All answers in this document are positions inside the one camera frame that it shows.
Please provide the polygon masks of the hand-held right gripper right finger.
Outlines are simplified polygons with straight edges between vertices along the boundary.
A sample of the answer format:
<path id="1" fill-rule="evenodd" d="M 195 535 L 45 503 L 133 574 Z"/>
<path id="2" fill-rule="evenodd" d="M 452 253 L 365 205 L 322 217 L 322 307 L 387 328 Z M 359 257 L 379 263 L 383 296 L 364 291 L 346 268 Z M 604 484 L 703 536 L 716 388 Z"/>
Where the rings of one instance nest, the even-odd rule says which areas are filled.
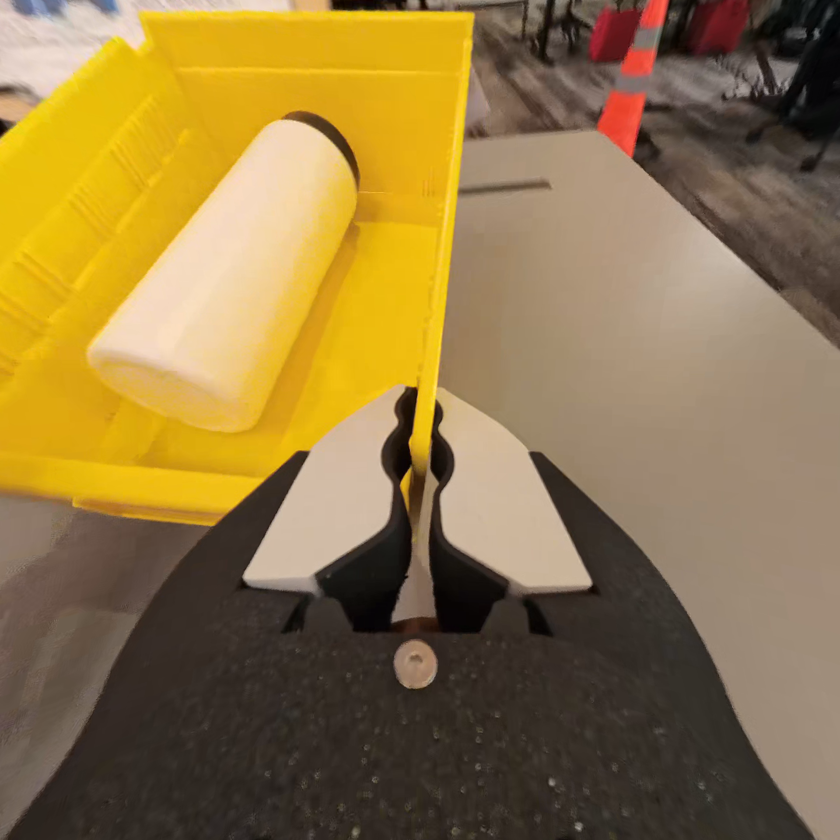
<path id="1" fill-rule="evenodd" d="M 441 388 L 430 457 L 428 567 L 443 632 L 477 633 L 507 597 L 592 588 L 532 452 L 513 433 Z"/>

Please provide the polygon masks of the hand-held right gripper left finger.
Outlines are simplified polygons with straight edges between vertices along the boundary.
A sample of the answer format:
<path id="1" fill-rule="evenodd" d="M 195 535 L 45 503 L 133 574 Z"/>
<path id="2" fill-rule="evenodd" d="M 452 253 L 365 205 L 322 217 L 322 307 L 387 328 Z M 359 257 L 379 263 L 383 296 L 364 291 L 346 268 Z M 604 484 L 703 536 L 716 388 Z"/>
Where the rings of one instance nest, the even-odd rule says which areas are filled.
<path id="1" fill-rule="evenodd" d="M 245 586 L 330 598 L 355 631 L 390 629 L 413 553 L 402 483 L 414 414 L 415 389 L 394 386 L 305 453 Z"/>

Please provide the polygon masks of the yellow plastic bin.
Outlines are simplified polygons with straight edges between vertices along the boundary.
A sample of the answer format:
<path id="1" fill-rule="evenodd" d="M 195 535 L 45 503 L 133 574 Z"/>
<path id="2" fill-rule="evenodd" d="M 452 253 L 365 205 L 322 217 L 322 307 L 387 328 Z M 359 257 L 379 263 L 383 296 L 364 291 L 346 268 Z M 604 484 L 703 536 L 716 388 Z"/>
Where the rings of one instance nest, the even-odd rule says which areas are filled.
<path id="1" fill-rule="evenodd" d="M 427 467 L 474 18 L 166 12 L 2 138 L 3 496 L 210 526 L 394 385 Z M 89 342 L 259 130 L 328 119 L 360 201 L 264 415 L 205 432 L 131 406 Z"/>

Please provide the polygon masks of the white plastic bottle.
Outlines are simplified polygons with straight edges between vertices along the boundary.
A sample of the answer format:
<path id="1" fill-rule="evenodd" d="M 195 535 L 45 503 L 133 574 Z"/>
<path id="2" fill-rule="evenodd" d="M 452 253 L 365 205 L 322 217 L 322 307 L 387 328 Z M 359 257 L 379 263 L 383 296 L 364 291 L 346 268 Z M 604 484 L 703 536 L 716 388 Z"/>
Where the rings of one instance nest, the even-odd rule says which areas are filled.
<path id="1" fill-rule="evenodd" d="M 359 192 L 319 131 L 268 124 L 91 341 L 89 366 L 164 417 L 215 433 L 253 428 Z"/>

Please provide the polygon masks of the black bottle lid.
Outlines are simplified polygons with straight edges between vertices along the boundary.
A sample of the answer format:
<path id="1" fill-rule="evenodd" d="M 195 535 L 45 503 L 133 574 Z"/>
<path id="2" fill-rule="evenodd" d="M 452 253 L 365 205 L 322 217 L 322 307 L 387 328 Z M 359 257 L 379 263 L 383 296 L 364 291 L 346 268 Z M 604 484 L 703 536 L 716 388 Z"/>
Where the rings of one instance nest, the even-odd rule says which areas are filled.
<path id="1" fill-rule="evenodd" d="M 309 111 L 293 111 L 285 114 L 282 121 L 302 123 L 310 128 L 319 131 L 329 140 L 341 153 L 353 175 L 355 188 L 358 191 L 361 186 L 361 171 L 356 156 L 343 134 L 327 119 Z"/>

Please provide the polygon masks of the orange traffic cone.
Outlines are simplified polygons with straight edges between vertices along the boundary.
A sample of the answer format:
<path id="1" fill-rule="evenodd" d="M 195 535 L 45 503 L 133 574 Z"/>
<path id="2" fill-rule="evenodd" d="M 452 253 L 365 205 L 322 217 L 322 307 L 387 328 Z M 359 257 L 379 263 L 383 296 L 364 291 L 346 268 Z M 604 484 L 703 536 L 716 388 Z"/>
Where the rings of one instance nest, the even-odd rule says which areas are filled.
<path id="1" fill-rule="evenodd" d="M 599 134 L 633 158 L 651 75 L 665 25 L 668 1 L 649 1 L 596 124 Z"/>

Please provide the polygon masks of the red bag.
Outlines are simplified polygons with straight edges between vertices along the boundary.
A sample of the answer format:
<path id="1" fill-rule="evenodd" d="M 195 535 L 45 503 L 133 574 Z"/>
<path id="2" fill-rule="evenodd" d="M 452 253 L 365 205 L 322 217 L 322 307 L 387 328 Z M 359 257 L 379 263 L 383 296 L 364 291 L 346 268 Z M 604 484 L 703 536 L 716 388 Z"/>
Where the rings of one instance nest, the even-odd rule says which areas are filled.
<path id="1" fill-rule="evenodd" d="M 634 42 L 642 9 L 619 10 L 605 6 L 593 25 L 588 45 L 589 61 L 596 64 L 621 62 Z"/>
<path id="2" fill-rule="evenodd" d="M 686 30 L 686 52 L 692 56 L 731 54 L 739 46 L 749 14 L 750 1 L 698 3 Z"/>

